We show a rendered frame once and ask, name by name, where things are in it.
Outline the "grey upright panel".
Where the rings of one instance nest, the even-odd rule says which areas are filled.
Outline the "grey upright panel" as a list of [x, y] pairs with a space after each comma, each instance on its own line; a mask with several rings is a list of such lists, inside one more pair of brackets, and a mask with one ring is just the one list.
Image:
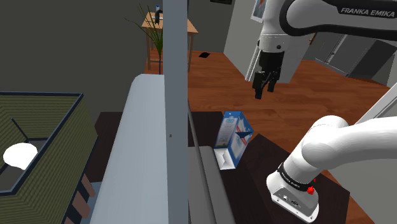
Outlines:
[[164, 0], [169, 224], [188, 224], [187, 0]]

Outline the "white framed wall picture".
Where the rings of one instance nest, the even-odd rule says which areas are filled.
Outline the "white framed wall picture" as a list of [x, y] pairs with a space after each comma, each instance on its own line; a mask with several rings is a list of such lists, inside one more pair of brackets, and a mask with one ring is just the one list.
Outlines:
[[267, 0], [255, 0], [253, 11], [251, 14], [251, 19], [256, 22], [263, 22], [263, 14], [265, 11]]

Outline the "green striped furniture dark frame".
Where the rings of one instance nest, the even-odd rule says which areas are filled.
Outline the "green striped furniture dark frame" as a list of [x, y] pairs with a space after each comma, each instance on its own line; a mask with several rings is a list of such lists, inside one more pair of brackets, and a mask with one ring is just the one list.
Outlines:
[[4, 151], [40, 144], [9, 188], [0, 190], [0, 224], [80, 224], [90, 213], [85, 170], [97, 133], [81, 93], [0, 92], [0, 174]]

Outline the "wooden side table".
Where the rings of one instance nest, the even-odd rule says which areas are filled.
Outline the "wooden side table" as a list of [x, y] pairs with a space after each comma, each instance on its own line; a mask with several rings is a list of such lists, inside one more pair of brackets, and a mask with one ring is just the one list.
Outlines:
[[[143, 31], [147, 32], [148, 34], [146, 35], [146, 53], [147, 53], [147, 59], [146, 59], [146, 66], [147, 70], [152, 70], [151, 65], [152, 63], [157, 63], [159, 65], [160, 71], [162, 71], [162, 60], [161, 56], [157, 56], [154, 59], [151, 58], [151, 53], [156, 50], [156, 46], [152, 40], [154, 35], [151, 33], [153, 32], [152, 29], [155, 29], [157, 33], [162, 32], [162, 26], [163, 26], [163, 20], [159, 21], [159, 24], [154, 24], [154, 17], [155, 14], [153, 12], [147, 12], [146, 18], [144, 19], [144, 22], [142, 24]], [[191, 68], [191, 59], [192, 59], [192, 48], [193, 48], [193, 40], [194, 40], [194, 35], [198, 34], [199, 32], [196, 30], [194, 25], [190, 22], [190, 20], [187, 20], [187, 33], [188, 33], [188, 72], [190, 72]]]

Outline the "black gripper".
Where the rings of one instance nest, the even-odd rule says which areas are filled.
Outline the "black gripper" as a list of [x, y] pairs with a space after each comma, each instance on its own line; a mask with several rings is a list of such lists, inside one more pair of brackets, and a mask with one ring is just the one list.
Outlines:
[[275, 84], [281, 73], [284, 52], [270, 53], [260, 52], [259, 66], [262, 71], [255, 72], [252, 88], [255, 91], [255, 98], [261, 99], [263, 88], [267, 83], [266, 72], [271, 72], [268, 77], [268, 92], [273, 92]]

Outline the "green houseplant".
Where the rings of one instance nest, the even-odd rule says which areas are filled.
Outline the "green houseplant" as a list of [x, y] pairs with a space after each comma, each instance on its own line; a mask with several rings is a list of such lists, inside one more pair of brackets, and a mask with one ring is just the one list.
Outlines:
[[164, 30], [163, 27], [160, 25], [160, 15], [163, 13], [163, 11], [157, 6], [156, 7], [156, 12], [154, 12], [154, 17], [152, 17], [152, 12], [150, 12], [150, 8], [148, 7], [148, 13], [149, 13], [149, 18], [147, 18], [146, 14], [144, 13], [144, 9], [141, 4], [138, 4], [137, 9], [140, 13], [140, 15], [144, 19], [144, 24], [146, 27], [143, 27], [139, 25], [137, 22], [128, 20], [127, 18], [124, 17], [124, 19], [128, 22], [132, 22], [136, 26], [140, 28], [145, 34], [146, 37], [149, 38], [152, 43], [155, 45], [159, 60], [158, 60], [158, 72], [161, 74], [161, 68], [162, 68], [162, 53], [163, 53], [163, 40], [164, 40]]

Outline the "grey double door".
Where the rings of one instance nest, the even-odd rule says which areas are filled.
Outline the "grey double door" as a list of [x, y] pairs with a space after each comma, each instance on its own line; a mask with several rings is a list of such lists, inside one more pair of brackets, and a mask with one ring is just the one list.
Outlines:
[[397, 43], [360, 36], [319, 32], [310, 48], [314, 59], [342, 76], [371, 80], [385, 85]]

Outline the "blue and white carton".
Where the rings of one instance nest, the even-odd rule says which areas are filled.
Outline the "blue and white carton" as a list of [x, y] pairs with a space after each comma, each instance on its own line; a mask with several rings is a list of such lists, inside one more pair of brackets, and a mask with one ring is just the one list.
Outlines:
[[235, 169], [238, 166], [253, 132], [243, 112], [225, 112], [214, 145], [220, 170]]

